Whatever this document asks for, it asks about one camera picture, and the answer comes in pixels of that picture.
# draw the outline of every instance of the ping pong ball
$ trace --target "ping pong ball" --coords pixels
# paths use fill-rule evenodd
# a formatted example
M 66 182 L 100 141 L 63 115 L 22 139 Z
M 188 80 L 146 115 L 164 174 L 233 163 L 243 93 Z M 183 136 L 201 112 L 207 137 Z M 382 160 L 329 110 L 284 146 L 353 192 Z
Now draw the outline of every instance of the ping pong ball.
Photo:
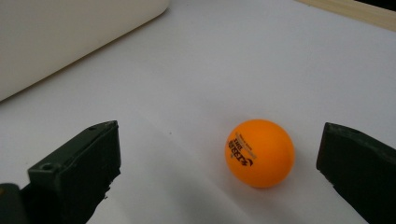
M 254 188 L 280 183 L 294 164 L 294 147 L 289 135 L 269 120 L 252 119 L 230 133 L 225 160 L 233 175 Z

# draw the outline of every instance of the wooden edge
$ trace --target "wooden edge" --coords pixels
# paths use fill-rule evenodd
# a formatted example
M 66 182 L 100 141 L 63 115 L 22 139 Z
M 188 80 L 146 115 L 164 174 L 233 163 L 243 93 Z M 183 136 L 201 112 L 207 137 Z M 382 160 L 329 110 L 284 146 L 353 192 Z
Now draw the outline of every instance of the wooden edge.
M 396 12 L 354 0 L 297 0 L 359 21 L 396 32 Z

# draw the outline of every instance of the ball logo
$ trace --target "ball logo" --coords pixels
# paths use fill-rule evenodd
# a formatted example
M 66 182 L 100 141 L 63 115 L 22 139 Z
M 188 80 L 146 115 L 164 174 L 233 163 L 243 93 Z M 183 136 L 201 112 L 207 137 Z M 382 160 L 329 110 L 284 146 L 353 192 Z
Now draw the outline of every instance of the ball logo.
M 253 160 L 245 158 L 242 155 L 242 145 L 239 143 L 238 139 L 235 138 L 228 143 L 228 148 L 231 150 L 231 157 L 235 157 L 243 166 L 252 166 Z

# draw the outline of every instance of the white surface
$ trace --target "white surface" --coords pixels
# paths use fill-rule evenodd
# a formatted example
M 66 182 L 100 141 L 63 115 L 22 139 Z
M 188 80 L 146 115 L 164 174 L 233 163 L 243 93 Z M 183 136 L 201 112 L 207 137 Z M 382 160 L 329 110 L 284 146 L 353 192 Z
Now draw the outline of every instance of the white surface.
M 2 0 L 0 101 L 165 11 L 169 0 Z
M 158 20 L 0 104 L 0 182 L 95 123 L 122 174 L 90 223 L 365 223 L 315 168 L 326 121 L 396 147 L 396 34 L 294 1 L 173 0 Z M 271 189 L 234 178 L 226 137 L 270 119 L 295 145 Z

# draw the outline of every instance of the table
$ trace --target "table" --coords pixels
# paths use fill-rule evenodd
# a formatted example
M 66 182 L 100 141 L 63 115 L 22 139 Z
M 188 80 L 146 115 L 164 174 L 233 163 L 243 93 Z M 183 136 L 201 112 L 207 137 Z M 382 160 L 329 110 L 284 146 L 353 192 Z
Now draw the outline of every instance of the table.
M 116 119 L 121 175 L 89 223 L 365 223 L 316 169 L 324 123 L 396 147 L 396 34 L 295 2 L 173 0 L 158 19 L 0 103 L 0 182 Z M 296 162 L 239 182 L 229 132 L 270 119 Z

